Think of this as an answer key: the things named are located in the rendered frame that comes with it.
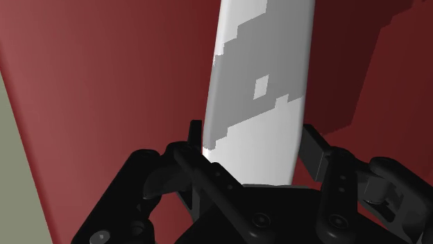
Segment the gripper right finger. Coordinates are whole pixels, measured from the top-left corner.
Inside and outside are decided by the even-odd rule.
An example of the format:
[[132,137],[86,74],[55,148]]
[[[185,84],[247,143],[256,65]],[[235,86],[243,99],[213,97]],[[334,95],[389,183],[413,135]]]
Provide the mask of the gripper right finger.
[[298,151],[321,183],[322,244],[433,244],[433,186],[389,157],[366,163],[305,124]]

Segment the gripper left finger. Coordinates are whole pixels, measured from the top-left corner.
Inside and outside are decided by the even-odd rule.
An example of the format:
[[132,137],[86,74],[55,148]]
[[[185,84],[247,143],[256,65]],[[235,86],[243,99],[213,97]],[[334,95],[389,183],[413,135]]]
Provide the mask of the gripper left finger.
[[88,215],[71,244],[160,244],[150,220],[164,194],[177,192],[193,225],[174,244],[248,244],[220,209],[192,184],[173,157],[176,143],[164,154],[134,151]]

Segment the red robot stand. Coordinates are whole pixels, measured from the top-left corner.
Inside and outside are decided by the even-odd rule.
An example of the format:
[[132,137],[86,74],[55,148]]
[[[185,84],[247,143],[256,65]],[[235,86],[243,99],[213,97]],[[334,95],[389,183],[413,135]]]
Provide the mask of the red robot stand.
[[[0,72],[53,244],[205,113],[220,0],[0,0]],[[317,0],[306,115],[433,183],[433,0]]]

